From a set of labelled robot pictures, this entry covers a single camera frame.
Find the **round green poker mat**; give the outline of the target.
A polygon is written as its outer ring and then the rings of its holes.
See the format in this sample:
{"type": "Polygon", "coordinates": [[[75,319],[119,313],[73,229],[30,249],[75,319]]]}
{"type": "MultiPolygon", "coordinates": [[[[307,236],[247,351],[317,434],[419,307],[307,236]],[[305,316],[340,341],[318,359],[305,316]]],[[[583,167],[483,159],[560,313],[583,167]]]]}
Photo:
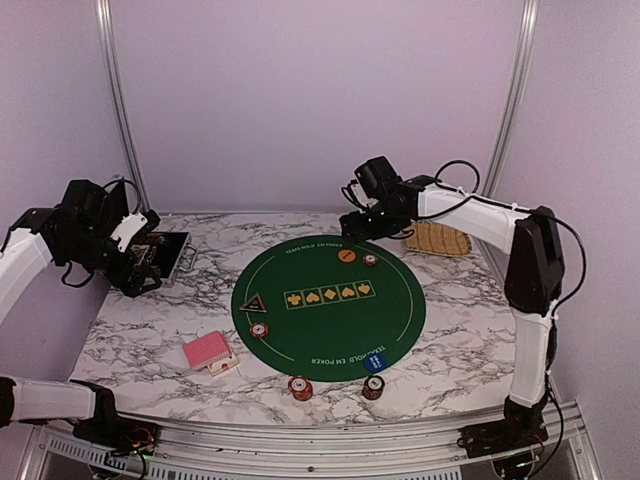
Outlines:
{"type": "Polygon", "coordinates": [[[418,279],[397,254],[314,235],[255,257],[236,281],[231,313],[243,343],[264,364],[288,376],[345,382],[371,373],[364,367],[371,353],[382,353],[388,367],[409,353],[426,325],[427,306],[418,279]],[[344,249],[356,253],[354,262],[339,260],[344,249]],[[364,265],[366,254],[378,263],[364,265]],[[267,313],[241,311],[256,293],[267,313]],[[269,334],[253,337],[255,323],[265,323],[269,334]]]}

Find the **single orange poker chip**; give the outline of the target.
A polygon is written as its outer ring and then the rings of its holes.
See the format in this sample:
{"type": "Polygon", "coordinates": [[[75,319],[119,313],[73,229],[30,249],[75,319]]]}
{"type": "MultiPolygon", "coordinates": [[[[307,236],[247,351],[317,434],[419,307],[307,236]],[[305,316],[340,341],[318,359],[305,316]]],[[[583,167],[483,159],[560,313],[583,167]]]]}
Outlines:
{"type": "Polygon", "coordinates": [[[250,327],[250,334],[255,338],[264,338],[269,334],[269,327],[265,323],[255,323],[250,327]]]}

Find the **aluminium poker case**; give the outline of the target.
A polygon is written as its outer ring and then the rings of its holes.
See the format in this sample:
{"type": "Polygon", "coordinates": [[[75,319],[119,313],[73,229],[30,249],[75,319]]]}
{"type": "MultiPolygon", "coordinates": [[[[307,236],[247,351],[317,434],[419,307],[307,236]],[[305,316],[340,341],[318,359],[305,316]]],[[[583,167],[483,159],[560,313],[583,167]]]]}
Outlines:
{"type": "Polygon", "coordinates": [[[128,250],[141,270],[142,287],[172,286],[182,273],[190,272],[199,250],[189,232],[152,232],[130,242],[128,250]]]}

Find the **blue small blind button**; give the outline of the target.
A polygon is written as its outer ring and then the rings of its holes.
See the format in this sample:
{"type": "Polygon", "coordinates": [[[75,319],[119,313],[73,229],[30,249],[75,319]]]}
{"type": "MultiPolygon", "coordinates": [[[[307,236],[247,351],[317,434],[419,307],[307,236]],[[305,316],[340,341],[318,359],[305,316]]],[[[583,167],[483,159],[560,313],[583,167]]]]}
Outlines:
{"type": "Polygon", "coordinates": [[[365,357],[364,367],[371,373],[378,373],[388,368],[388,361],[382,353],[371,353],[365,357]]]}

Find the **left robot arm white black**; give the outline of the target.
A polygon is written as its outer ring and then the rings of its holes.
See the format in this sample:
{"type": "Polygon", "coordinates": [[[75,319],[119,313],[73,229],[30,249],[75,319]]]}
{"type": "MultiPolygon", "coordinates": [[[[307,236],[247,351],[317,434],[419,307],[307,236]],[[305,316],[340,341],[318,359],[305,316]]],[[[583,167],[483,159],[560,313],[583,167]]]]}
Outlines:
{"type": "MultiPolygon", "coordinates": [[[[3,315],[51,264],[65,270],[79,265],[90,276],[101,274],[130,298],[161,286],[158,270],[133,250],[159,226],[160,218],[153,210],[128,208],[129,184],[127,179],[105,185],[74,179],[59,204],[30,208],[9,228],[1,247],[3,315]]],[[[106,388],[2,375],[2,425],[53,419],[86,420],[89,431],[106,445],[119,444],[127,432],[106,388]]]]}

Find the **orange big blind button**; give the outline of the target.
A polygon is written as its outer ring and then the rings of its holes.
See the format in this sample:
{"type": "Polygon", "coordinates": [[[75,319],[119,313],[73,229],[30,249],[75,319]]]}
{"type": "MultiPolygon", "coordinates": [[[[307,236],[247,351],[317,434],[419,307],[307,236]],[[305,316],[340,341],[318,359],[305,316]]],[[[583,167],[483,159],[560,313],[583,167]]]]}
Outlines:
{"type": "Polygon", "coordinates": [[[357,255],[353,250],[344,249],[338,252],[338,258],[341,262],[352,263],[356,260],[357,255]]]}

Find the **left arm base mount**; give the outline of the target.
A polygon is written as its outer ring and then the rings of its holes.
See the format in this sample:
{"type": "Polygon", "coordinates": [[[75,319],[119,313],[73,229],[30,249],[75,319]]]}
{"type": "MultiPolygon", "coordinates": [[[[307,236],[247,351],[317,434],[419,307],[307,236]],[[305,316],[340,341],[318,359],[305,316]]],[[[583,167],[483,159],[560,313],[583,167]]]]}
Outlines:
{"type": "Polygon", "coordinates": [[[110,447],[122,454],[140,448],[146,451],[155,448],[160,432],[158,424],[120,416],[115,395],[108,388],[80,380],[72,380],[72,383],[87,387],[95,394],[93,416],[74,425],[75,437],[110,447]]]}

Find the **orange poker chip stack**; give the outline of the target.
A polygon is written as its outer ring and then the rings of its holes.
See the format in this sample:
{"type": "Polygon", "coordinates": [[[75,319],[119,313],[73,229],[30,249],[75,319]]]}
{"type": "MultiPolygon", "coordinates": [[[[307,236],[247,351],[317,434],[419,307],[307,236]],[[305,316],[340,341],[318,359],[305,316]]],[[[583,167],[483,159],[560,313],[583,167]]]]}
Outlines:
{"type": "Polygon", "coordinates": [[[313,386],[305,377],[292,377],[288,382],[288,388],[298,401],[308,401],[313,396],[313,386]]]}

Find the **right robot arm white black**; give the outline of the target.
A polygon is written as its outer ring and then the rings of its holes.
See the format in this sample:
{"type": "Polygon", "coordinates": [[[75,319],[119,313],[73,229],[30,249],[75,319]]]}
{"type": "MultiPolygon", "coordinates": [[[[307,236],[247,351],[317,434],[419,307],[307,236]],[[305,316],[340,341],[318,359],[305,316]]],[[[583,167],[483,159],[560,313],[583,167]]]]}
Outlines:
{"type": "Polygon", "coordinates": [[[412,224],[453,228],[507,255],[504,292],[516,325],[508,403],[532,410],[547,395],[552,333],[565,273],[557,219],[446,184],[439,175],[403,179],[384,156],[359,166],[342,187],[354,211],[341,216],[344,240],[360,243],[407,233],[412,224]]]}

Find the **left aluminium frame post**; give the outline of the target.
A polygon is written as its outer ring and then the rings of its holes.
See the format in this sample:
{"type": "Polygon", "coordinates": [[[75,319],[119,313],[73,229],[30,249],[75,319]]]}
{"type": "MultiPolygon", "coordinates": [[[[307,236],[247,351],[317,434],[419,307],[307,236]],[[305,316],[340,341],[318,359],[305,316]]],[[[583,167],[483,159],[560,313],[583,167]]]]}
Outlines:
{"type": "Polygon", "coordinates": [[[133,181],[139,189],[141,205],[148,208],[150,206],[149,197],[144,186],[142,171],[128,118],[125,94],[118,64],[116,38],[112,22],[111,2],[108,0],[96,0],[95,7],[99,37],[106,68],[106,76],[129,179],[133,181]]]}

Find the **aluminium frame post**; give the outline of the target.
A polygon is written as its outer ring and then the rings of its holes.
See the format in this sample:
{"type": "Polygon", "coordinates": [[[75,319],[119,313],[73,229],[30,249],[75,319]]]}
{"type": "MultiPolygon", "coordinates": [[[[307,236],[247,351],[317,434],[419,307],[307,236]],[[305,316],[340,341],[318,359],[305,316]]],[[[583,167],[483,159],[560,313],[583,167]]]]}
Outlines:
{"type": "Polygon", "coordinates": [[[112,22],[111,2],[108,0],[96,0],[95,7],[99,37],[106,68],[106,76],[129,179],[133,181],[139,189],[141,205],[148,208],[150,206],[149,197],[144,186],[142,171],[128,118],[125,94],[118,64],[116,38],[112,22]]]}
{"type": "Polygon", "coordinates": [[[487,175],[481,190],[482,195],[486,197],[492,197],[496,193],[501,174],[506,165],[516,116],[526,90],[539,9],[539,0],[525,0],[522,2],[522,14],[505,106],[487,175]]]}

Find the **red playing card deck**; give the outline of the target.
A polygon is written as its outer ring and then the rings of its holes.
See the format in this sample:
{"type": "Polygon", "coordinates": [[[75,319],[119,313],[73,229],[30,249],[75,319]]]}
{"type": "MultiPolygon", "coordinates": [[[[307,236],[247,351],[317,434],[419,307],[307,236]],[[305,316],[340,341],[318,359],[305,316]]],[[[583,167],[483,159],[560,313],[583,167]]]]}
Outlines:
{"type": "Polygon", "coordinates": [[[183,352],[191,369],[200,369],[232,357],[231,348],[220,331],[213,331],[185,344],[183,352]]]}

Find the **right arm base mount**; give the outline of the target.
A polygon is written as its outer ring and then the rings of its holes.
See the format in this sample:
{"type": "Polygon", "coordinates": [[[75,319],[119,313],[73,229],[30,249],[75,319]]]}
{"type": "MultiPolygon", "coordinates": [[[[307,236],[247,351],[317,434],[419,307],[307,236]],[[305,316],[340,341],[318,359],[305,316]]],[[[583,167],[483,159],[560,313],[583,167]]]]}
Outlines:
{"type": "Polygon", "coordinates": [[[502,419],[461,428],[457,445],[469,458],[477,458],[542,443],[549,438],[543,419],[546,404],[545,397],[532,407],[507,397],[502,419]]]}

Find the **playing card box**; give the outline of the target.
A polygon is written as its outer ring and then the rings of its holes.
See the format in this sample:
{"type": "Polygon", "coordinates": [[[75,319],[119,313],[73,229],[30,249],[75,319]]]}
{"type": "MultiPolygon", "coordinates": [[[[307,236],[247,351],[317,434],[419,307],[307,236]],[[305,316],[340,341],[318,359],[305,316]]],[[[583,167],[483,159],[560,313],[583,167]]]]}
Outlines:
{"type": "Polygon", "coordinates": [[[214,361],[207,364],[207,370],[212,376],[221,375],[238,365],[238,358],[234,353],[228,356],[216,358],[214,361]]]}

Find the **triangular all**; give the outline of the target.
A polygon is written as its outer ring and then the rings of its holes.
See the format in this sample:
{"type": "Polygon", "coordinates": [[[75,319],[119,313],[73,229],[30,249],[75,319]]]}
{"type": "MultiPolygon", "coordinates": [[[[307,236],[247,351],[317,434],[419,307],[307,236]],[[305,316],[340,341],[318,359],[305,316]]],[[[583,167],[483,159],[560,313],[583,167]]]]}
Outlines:
{"type": "Polygon", "coordinates": [[[246,300],[240,307],[240,310],[248,313],[266,314],[267,308],[261,296],[256,293],[250,299],[246,300]]]}

